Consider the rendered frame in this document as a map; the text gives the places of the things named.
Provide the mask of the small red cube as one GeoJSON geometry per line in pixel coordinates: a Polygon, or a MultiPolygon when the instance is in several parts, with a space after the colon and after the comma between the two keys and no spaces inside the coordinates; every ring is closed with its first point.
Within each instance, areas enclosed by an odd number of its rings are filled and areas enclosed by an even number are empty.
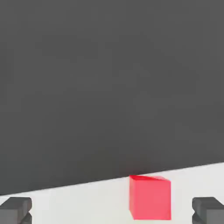
{"type": "Polygon", "coordinates": [[[158,176],[129,176],[129,210],[135,220],[171,220],[171,181],[158,176]]]}

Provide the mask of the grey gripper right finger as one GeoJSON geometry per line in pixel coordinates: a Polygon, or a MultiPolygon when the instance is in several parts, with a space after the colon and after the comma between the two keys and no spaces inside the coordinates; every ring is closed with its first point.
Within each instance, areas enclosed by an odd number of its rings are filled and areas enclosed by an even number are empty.
{"type": "Polygon", "coordinates": [[[192,224],[224,224],[224,205],[215,197],[194,197],[192,208],[192,224]]]}

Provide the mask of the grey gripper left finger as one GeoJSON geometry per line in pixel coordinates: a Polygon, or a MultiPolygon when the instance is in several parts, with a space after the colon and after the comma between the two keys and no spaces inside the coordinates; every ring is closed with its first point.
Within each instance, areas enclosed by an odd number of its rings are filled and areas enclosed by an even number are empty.
{"type": "Polygon", "coordinates": [[[32,199],[10,197],[0,205],[0,224],[32,224],[32,199]]]}

